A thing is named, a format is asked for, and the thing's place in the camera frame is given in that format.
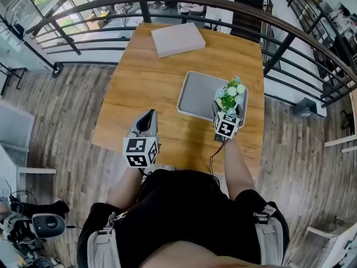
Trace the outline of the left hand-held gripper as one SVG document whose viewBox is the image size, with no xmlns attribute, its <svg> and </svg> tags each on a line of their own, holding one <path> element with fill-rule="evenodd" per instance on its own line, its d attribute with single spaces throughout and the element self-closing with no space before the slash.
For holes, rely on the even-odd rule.
<svg viewBox="0 0 357 268">
<path fill-rule="evenodd" d="M 157 132 L 155 109 L 146 111 L 135 119 L 128 136 L 123 139 L 123 156 L 130 168 L 149 168 L 156 162 L 160 150 Z"/>
</svg>

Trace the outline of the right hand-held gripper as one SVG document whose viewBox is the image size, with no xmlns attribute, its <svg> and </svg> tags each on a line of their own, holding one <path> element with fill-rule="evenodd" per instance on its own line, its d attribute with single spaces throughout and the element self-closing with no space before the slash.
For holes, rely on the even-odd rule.
<svg viewBox="0 0 357 268">
<path fill-rule="evenodd" d="M 220 112 L 221 108 L 216 100 L 213 101 L 212 108 L 213 114 L 215 115 L 214 140 L 217 142 L 223 142 L 227 138 L 232 139 L 239 129 L 240 118 L 242 117 L 242 105 L 240 103 L 236 104 L 235 115 L 233 116 Z"/>
</svg>

